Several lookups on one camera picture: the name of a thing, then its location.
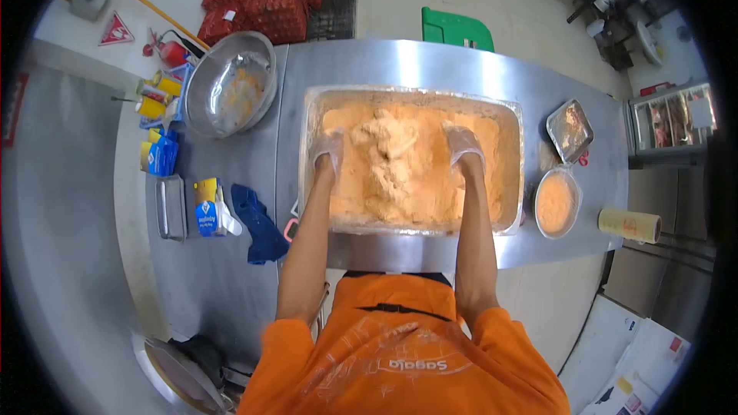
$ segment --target display fridge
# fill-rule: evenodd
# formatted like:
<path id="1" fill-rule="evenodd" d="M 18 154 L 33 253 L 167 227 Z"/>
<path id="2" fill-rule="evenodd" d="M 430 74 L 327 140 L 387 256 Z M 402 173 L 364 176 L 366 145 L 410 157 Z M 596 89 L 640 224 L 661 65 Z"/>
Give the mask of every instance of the display fridge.
<path id="1" fill-rule="evenodd" d="M 715 132 L 710 84 L 692 82 L 623 103 L 630 168 L 703 162 Z"/>

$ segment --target person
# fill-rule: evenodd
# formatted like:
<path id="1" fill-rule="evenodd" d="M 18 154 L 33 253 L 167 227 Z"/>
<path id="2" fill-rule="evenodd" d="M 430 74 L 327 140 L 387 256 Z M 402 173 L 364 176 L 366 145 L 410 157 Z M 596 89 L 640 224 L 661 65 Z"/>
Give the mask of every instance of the person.
<path id="1" fill-rule="evenodd" d="M 344 276 L 314 344 L 310 324 L 323 296 L 328 207 L 343 151 L 342 131 L 324 136 L 281 272 L 276 320 L 263 332 L 238 415 L 569 413 L 556 374 L 497 302 L 484 154 L 470 130 L 444 128 L 452 166 L 466 181 L 455 291 L 421 276 Z"/>

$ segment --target yellow pipe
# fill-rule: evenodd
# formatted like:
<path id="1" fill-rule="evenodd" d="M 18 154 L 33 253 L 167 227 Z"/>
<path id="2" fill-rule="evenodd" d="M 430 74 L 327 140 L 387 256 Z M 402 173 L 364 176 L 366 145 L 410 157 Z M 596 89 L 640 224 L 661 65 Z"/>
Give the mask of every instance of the yellow pipe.
<path id="1" fill-rule="evenodd" d="M 192 34 L 187 29 L 183 28 L 180 25 L 180 23 L 177 23 L 175 20 L 172 20 L 169 17 L 169 15 L 167 15 L 164 12 L 162 12 L 161 10 L 159 10 L 159 8 L 156 7 L 156 5 L 152 4 L 148 0 L 138 0 L 138 1 L 141 2 L 142 4 L 146 5 L 147 7 L 149 7 L 151 10 L 153 10 L 154 13 L 158 14 L 159 16 L 161 16 L 162 18 L 164 18 L 165 20 L 167 20 L 169 23 L 171 23 L 172 26 L 174 26 L 175 28 L 179 29 L 184 35 L 186 35 L 187 37 L 189 37 L 190 39 L 192 39 L 195 43 L 197 43 L 198 45 L 200 45 L 202 48 L 204 48 L 205 50 L 210 50 L 210 47 L 208 45 L 206 45 L 205 42 L 199 40 L 196 35 Z"/>

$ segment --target hand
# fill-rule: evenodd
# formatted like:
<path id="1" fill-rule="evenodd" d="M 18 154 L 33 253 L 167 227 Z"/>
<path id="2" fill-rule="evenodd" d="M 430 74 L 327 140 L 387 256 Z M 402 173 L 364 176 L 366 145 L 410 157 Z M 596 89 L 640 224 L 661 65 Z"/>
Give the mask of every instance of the hand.
<path id="1" fill-rule="evenodd" d="M 465 126 L 444 122 L 444 131 L 451 152 L 451 166 L 458 163 L 465 178 L 481 173 L 484 176 L 486 162 L 482 146 L 473 131 Z"/>
<path id="2" fill-rule="evenodd" d="M 313 145 L 311 158 L 315 166 L 314 179 L 327 177 L 331 185 L 335 183 L 341 175 L 343 163 L 343 128 L 321 135 Z"/>

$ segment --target mixing bowl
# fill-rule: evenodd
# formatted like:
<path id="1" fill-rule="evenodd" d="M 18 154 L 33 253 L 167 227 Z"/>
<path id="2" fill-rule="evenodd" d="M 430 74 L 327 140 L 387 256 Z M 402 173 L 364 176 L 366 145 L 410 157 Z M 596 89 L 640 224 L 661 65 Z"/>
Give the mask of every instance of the mixing bowl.
<path id="1" fill-rule="evenodd" d="M 541 185 L 544 183 L 544 181 L 548 180 L 551 176 L 558 175 L 566 181 L 567 187 L 569 189 L 570 195 L 571 195 L 571 207 L 569 208 L 569 214 L 566 217 L 566 222 L 564 223 L 564 226 L 559 229 L 556 232 L 549 233 L 543 230 L 541 227 L 541 222 L 538 219 L 538 198 L 540 197 L 540 190 Z M 577 214 L 579 213 L 579 207 L 582 204 L 582 190 L 579 189 L 579 185 L 577 184 L 577 181 L 574 180 L 574 176 L 567 170 L 562 167 L 556 167 L 548 172 L 546 172 L 545 175 L 543 175 L 543 179 L 541 180 L 540 184 L 538 185 L 538 189 L 536 190 L 536 197 L 534 200 L 534 208 L 533 212 L 536 215 L 536 224 L 538 225 L 538 229 L 540 229 L 541 234 L 547 239 L 559 239 L 563 236 L 565 236 L 569 230 L 574 226 L 574 223 L 577 221 Z"/>
<path id="2" fill-rule="evenodd" d="M 237 32 L 215 44 L 184 92 L 184 122 L 208 138 L 226 138 L 261 120 L 277 92 L 274 47 L 262 33 Z"/>

